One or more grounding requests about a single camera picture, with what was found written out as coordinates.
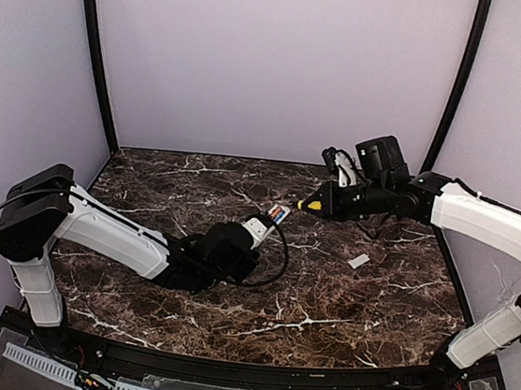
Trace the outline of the yellow handled screwdriver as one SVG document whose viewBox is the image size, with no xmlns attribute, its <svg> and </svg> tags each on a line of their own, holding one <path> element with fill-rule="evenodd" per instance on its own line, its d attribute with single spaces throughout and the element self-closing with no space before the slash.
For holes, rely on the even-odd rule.
<svg viewBox="0 0 521 390">
<path fill-rule="evenodd" d="M 306 210 L 320 212 L 322 210 L 323 204 L 318 200 L 310 201 L 299 199 L 293 202 L 293 206 L 295 207 L 295 209 L 299 209 L 301 211 Z"/>
</svg>

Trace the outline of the blue battery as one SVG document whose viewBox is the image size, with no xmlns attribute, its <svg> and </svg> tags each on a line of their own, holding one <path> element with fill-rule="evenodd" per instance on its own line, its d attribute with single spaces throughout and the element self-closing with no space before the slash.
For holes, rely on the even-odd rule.
<svg viewBox="0 0 521 390">
<path fill-rule="evenodd" d="M 282 219 L 285 219 L 287 216 L 287 213 L 281 213 L 278 217 L 273 217 L 273 221 L 277 223 L 278 221 L 281 221 Z"/>
</svg>

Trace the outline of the orange battery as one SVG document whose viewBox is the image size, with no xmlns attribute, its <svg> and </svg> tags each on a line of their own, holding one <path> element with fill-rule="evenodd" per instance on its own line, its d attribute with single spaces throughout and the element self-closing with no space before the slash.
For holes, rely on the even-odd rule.
<svg viewBox="0 0 521 390">
<path fill-rule="evenodd" d="M 274 211 L 270 213 L 271 217 L 278 217 L 281 213 L 286 213 L 286 211 L 283 208 L 276 208 Z"/>
</svg>

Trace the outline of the white battery cover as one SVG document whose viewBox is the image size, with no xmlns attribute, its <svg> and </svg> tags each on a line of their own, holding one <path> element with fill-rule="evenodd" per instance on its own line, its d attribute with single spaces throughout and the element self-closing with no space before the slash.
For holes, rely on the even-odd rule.
<svg viewBox="0 0 521 390">
<path fill-rule="evenodd" d="M 367 254 L 360 254 L 354 259 L 348 261 L 348 265 L 351 266 L 352 269 L 358 269 L 363 265 L 367 264 L 370 260 L 370 257 Z"/>
</svg>

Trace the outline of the white remote control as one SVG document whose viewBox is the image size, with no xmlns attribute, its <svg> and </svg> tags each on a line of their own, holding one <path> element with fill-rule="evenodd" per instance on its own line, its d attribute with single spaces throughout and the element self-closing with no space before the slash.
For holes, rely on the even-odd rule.
<svg viewBox="0 0 521 390">
<path fill-rule="evenodd" d="M 264 221 L 267 227 L 278 226 L 291 213 L 284 205 L 275 205 L 265 213 Z"/>
</svg>

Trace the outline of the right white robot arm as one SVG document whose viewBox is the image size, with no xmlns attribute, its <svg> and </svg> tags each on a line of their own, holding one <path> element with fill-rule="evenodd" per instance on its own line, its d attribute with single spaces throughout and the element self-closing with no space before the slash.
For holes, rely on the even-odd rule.
<svg viewBox="0 0 521 390">
<path fill-rule="evenodd" d="M 377 174 L 355 185 L 324 182 L 297 208 L 319 218 L 355 221 L 372 214 L 407 217 L 455 231 L 521 263 L 521 210 L 435 172 L 390 178 Z M 521 293 L 477 324 L 457 332 L 428 362 L 425 390 L 443 390 L 481 358 L 521 340 Z"/>
</svg>

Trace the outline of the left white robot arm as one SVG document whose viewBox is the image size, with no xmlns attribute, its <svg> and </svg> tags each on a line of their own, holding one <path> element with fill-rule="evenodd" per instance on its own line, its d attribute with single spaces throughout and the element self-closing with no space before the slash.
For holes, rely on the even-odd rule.
<svg viewBox="0 0 521 390">
<path fill-rule="evenodd" d="M 259 218 L 175 238 L 104 206 L 73 176 L 65 164 L 51 166 L 12 186 L 0 205 L 0 255 L 14 270 L 38 327 L 56 328 L 65 319 L 49 253 L 57 240 L 100 253 L 157 286 L 191 294 L 221 281 L 241 284 L 257 265 L 257 248 L 270 229 Z"/>
</svg>

